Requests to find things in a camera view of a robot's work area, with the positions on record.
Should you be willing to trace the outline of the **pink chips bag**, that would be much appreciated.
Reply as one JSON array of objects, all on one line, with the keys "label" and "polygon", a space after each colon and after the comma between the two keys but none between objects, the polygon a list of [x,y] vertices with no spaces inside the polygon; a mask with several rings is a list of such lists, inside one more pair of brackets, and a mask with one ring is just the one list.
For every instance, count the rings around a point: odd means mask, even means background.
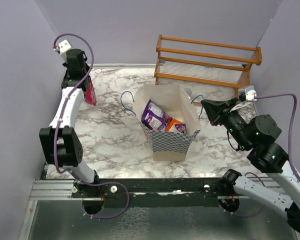
[{"label": "pink chips bag", "polygon": [[93,82],[92,82],[90,76],[85,80],[85,87],[86,87],[85,102],[89,105],[96,106],[97,97],[96,97],[95,89],[94,89]]}]

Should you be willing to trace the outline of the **blue checkered paper bag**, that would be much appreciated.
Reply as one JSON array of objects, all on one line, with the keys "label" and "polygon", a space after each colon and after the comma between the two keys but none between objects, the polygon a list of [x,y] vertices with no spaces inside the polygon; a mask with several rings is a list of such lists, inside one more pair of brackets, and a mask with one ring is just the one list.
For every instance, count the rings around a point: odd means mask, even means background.
[{"label": "blue checkered paper bag", "polygon": [[157,162],[183,162],[201,131],[201,114],[178,84],[146,84],[131,94],[136,116]]}]

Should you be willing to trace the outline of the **purple snack packet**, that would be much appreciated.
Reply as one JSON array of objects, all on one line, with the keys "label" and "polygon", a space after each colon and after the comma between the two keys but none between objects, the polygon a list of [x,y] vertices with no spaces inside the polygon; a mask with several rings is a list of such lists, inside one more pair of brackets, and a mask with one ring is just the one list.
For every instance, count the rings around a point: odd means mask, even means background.
[{"label": "purple snack packet", "polygon": [[141,117],[141,123],[150,130],[164,131],[172,118],[151,100],[148,101]]}]

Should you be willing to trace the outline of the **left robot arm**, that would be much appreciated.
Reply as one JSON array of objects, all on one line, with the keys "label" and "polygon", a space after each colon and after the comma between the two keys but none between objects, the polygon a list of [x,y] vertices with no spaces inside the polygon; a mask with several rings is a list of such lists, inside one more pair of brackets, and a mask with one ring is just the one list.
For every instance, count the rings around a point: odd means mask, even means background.
[{"label": "left robot arm", "polygon": [[97,103],[95,89],[90,77],[91,68],[81,49],[61,51],[66,72],[61,84],[61,101],[51,123],[39,131],[39,139],[46,162],[54,165],[57,172],[70,173],[84,184],[87,196],[96,197],[101,190],[99,176],[83,160],[83,146],[75,131],[75,124],[82,102],[92,106]]}]

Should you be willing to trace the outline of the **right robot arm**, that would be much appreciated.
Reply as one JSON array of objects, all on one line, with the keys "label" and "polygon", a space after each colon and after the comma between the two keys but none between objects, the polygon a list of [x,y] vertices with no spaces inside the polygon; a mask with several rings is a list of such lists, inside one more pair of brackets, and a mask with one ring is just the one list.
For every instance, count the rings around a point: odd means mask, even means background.
[{"label": "right robot arm", "polygon": [[247,159],[260,172],[274,180],[283,190],[280,194],[253,182],[238,171],[229,169],[219,180],[220,191],[230,196],[250,197],[283,216],[288,225],[300,233],[300,174],[293,168],[290,156],[275,141],[282,130],[268,115],[258,115],[246,122],[239,114],[237,98],[228,101],[204,99],[202,107],[212,126],[224,126],[237,142],[239,151],[248,151]]}]

